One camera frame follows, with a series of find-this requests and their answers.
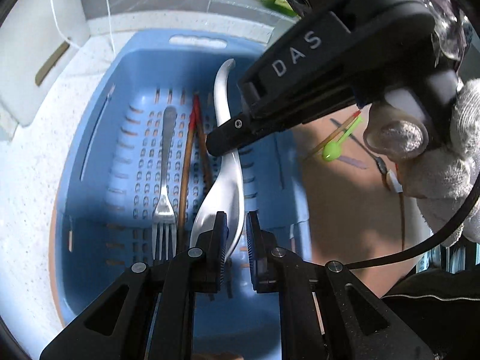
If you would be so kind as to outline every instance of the white letter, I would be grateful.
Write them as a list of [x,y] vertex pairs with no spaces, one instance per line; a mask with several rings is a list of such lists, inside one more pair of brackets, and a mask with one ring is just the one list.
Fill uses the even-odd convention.
[[[278,70],[277,64],[280,64],[280,67],[282,68],[282,71]],[[275,72],[277,73],[277,76],[279,76],[279,77],[282,77],[287,71],[287,67],[285,66],[285,64],[283,63],[283,61],[281,59],[277,59],[275,62],[273,62],[272,67],[275,70]]]
[[290,53],[292,54],[293,64],[296,64],[300,57],[305,58],[304,54],[302,54],[300,51],[294,49],[293,47],[290,48]]
[[306,40],[306,42],[308,43],[312,43],[312,42],[315,42],[315,44],[311,45],[310,48],[311,49],[316,49],[318,46],[320,46],[320,44],[322,44],[322,41],[320,40],[320,38],[318,36],[312,36],[314,35],[314,32],[313,31],[308,31],[306,34],[305,34],[305,37],[304,39]]

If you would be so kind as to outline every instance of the gloved hand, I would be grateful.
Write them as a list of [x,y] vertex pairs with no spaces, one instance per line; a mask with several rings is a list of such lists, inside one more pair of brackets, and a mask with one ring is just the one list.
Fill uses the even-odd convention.
[[[425,131],[408,117],[398,118],[386,103],[370,108],[364,133],[366,145],[387,155],[398,165],[398,178],[405,195],[417,198],[418,208],[433,232],[454,215],[472,189],[480,170],[480,79],[469,81],[459,91],[450,123],[450,142],[425,150]],[[389,123],[386,118],[391,115]],[[479,202],[444,246],[463,234],[480,243]]]

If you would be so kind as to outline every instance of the white cutting board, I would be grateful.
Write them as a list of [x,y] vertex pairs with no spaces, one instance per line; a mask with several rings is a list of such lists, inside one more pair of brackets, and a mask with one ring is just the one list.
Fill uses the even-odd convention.
[[[62,32],[84,45],[90,30],[81,1],[54,0],[54,6]],[[50,0],[18,0],[0,27],[0,108],[22,126],[32,123],[52,84],[77,52],[70,47],[38,86],[35,76],[62,43]],[[0,119],[2,127],[7,129]],[[12,138],[11,120],[0,139],[5,136]]]

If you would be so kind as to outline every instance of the white spoon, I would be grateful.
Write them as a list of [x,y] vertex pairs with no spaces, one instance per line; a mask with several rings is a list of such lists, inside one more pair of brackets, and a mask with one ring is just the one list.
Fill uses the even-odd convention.
[[[215,78],[214,104],[218,126],[230,119],[230,109],[227,101],[227,79],[230,70],[234,67],[234,59],[225,61]],[[229,238],[226,241],[226,260],[234,251],[242,235],[245,217],[242,167],[240,166],[238,150],[230,151],[222,156],[217,180],[205,197],[193,223],[190,236],[191,248],[197,243],[198,235],[213,229],[217,211],[226,213],[226,222],[229,227]]]

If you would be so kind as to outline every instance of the triangular cutout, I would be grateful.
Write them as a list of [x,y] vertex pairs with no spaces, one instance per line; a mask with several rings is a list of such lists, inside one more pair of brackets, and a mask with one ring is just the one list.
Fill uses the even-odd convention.
[[103,335],[112,335],[128,294],[128,286],[120,286],[102,307],[99,307],[85,321],[85,327]]
[[345,286],[353,312],[357,318],[360,330],[366,336],[379,330],[386,329],[388,321],[359,293],[356,288],[348,284]]

